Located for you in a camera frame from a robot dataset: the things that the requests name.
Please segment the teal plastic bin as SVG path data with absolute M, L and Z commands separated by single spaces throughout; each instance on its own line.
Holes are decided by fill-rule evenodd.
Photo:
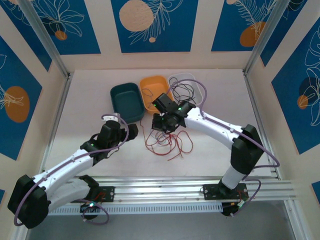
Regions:
M 145 115 L 145 107 L 137 84 L 133 82 L 116 85 L 110 90 L 110 98 L 115 113 L 127 123 L 140 121 Z

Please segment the orange plastic bin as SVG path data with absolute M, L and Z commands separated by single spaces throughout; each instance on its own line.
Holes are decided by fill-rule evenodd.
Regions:
M 167 93 L 169 88 L 167 79 L 161 75 L 149 76 L 140 80 L 139 89 L 148 114 L 159 113 L 153 105 L 153 101 L 162 93 Z

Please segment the white plastic bin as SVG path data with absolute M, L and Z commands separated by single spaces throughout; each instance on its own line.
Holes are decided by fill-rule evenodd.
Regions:
M 176 73 L 167 79 L 177 104 L 187 101 L 198 107 L 202 103 L 203 95 L 200 86 L 194 80 L 195 77 L 188 72 Z

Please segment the aluminium side rail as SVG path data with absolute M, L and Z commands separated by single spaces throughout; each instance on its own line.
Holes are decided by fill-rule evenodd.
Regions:
M 68 74 L 68 77 L 66 78 L 65 83 L 63 85 L 62 93 L 59 96 L 59 102 L 58 102 L 56 113 L 54 115 L 53 126 L 52 126 L 52 129 L 50 132 L 48 144 L 46 145 L 45 150 L 43 152 L 42 160 L 41 160 L 40 167 L 38 170 L 39 174 L 43 173 L 46 169 L 46 161 L 49 159 L 49 156 L 50 156 L 53 144 L 54 144 L 54 140 L 55 140 L 55 137 L 57 134 L 58 126 L 59 126 L 61 116 L 63 113 L 63 109 L 64 109 L 64 106 L 65 106 L 65 103 L 67 100 L 67 96 L 68 96 L 68 92 L 69 92 L 69 89 L 71 86 L 73 75 L 74 75 L 74 72 L 70 72 Z
M 258 106 L 258 100 L 257 100 L 256 94 L 254 93 L 250 78 L 248 76 L 248 73 L 245 70 L 242 70 L 242 73 L 243 73 L 244 81 L 245 81 L 246 88 L 247 88 L 247 91 L 248 91 L 248 95 L 249 95 L 249 98 L 250 98 L 250 102 L 251 102 L 251 105 L 252 105 L 252 108 L 253 108 L 254 116 L 255 116 L 255 119 L 256 119 L 256 122 L 257 122 L 257 128 L 258 128 L 258 132 L 260 134 L 261 142 L 262 142 L 263 146 L 271 154 L 273 154 L 275 156 L 273 148 L 271 146 L 271 143 L 270 143 L 270 141 L 268 139 L 264 124 L 263 124 L 261 111 L 260 111 L 260 108 Z M 276 162 L 268 154 L 267 154 L 267 156 L 268 156 L 267 157 L 268 162 L 271 165 L 275 165 Z M 276 176 L 276 179 L 282 180 L 281 173 L 279 172 L 279 167 L 270 167 L 270 171 L 273 174 L 273 176 Z

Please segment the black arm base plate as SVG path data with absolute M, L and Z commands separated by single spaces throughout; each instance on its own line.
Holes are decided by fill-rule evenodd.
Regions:
M 114 201 L 114 186 L 96 186 L 90 188 L 84 200 L 96 203 L 111 203 Z
M 217 184 L 204 184 L 200 192 L 203 193 L 205 200 L 246 201 L 249 198 L 245 183 L 239 183 L 234 189 L 229 189 L 221 182 Z

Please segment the aluminium mounting rail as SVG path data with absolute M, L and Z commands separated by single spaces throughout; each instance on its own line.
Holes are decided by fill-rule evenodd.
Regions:
M 182 203 L 204 202 L 200 193 L 205 184 L 217 184 L 216 177 L 98 177 L 101 186 L 115 187 L 115 203 Z M 254 201 L 296 200 L 289 180 L 262 179 Z

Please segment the blue floral wall panel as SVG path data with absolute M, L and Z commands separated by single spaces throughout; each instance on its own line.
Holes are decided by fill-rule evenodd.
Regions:
M 17 0 L 0 0 L 0 6 L 48 72 L 52 59 L 22 12 Z
M 303 6 L 279 20 L 260 55 L 264 68 L 280 69 L 320 18 L 320 0 L 295 1 Z
M 211 51 L 251 51 L 277 1 L 224 0 Z
M 0 36 L 0 154 L 16 161 L 41 84 Z
M 110 0 L 120 50 L 188 53 L 199 0 Z
M 320 144 L 320 19 L 271 84 L 298 153 Z
M 85 0 L 31 0 L 60 55 L 100 54 Z

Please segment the aluminium frame post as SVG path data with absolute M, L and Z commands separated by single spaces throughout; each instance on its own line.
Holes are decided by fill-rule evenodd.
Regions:
M 56 48 L 32 3 L 29 0 L 17 0 L 17 3 L 33 31 L 37 35 L 37 38 L 50 56 L 51 60 L 55 63 L 64 78 L 68 80 L 70 78 L 70 71 L 66 68 L 58 49 Z
M 283 13 L 285 12 L 290 0 L 277 0 L 274 9 L 270 13 L 270 16 L 260 34 L 249 59 L 243 68 L 243 75 L 248 76 L 252 67 L 255 65 L 256 61 L 260 57 L 262 51 L 264 50 L 266 44 L 268 43 L 272 33 L 274 32 L 276 26 L 278 25 Z

